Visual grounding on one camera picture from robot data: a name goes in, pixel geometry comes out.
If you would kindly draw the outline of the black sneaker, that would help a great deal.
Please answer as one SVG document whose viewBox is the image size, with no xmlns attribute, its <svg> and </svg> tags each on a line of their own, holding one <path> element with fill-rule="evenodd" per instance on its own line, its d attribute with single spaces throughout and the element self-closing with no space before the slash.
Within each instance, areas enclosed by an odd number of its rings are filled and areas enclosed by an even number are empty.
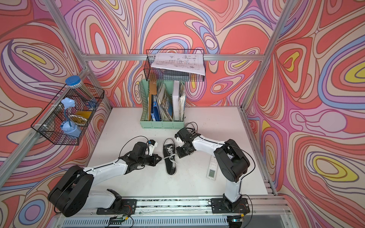
<svg viewBox="0 0 365 228">
<path fill-rule="evenodd" d="M 198 133 L 198 125 L 196 122 L 186 123 L 184 126 L 191 134 Z"/>
<path fill-rule="evenodd" d="M 168 175 L 175 175 L 177 171 L 176 145 L 172 138 L 167 138 L 163 143 L 163 159 L 165 161 L 166 172 Z"/>
</svg>

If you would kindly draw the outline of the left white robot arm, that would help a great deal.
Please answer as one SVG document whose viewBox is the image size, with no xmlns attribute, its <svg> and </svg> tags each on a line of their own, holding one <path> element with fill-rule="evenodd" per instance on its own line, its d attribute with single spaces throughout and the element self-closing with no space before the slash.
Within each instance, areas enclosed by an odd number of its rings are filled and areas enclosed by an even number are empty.
<svg viewBox="0 0 365 228">
<path fill-rule="evenodd" d="M 154 140 L 137 142 L 132 151 L 109 163 L 86 168 L 72 166 L 50 191 L 48 201 L 65 217 L 86 209 L 97 209 L 98 214 L 133 214 L 132 200 L 123 199 L 112 189 L 94 191 L 92 187 L 145 166 L 156 166 L 161 161 L 154 153 L 157 145 Z"/>
</svg>

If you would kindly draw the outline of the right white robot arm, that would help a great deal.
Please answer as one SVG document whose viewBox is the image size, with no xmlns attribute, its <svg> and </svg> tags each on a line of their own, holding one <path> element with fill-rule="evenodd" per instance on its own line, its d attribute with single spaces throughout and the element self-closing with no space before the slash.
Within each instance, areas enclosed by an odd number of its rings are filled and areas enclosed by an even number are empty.
<svg viewBox="0 0 365 228">
<path fill-rule="evenodd" d="M 218 167 L 226 178 L 223 198 L 230 203 L 238 202 L 241 198 L 240 182 L 251 164 L 244 154 L 245 151 L 234 140 L 215 141 L 187 127 L 180 129 L 175 134 L 175 140 L 179 145 L 176 148 L 179 158 L 191 155 L 196 151 L 214 156 Z"/>
</svg>

